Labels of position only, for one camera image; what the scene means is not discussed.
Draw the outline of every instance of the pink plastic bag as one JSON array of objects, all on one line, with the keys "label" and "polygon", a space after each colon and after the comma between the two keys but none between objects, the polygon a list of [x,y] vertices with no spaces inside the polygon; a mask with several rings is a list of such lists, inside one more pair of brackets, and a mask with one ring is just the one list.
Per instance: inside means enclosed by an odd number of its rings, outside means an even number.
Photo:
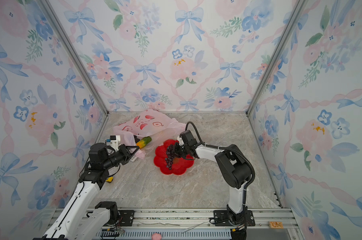
[{"label": "pink plastic bag", "polygon": [[121,136],[121,142],[127,146],[134,146],[134,135],[139,138],[150,136],[152,141],[136,156],[144,159],[145,151],[149,152],[161,145],[165,140],[175,139],[185,131],[186,124],[169,118],[163,113],[148,109],[138,114],[134,119],[113,127],[115,135]]}]

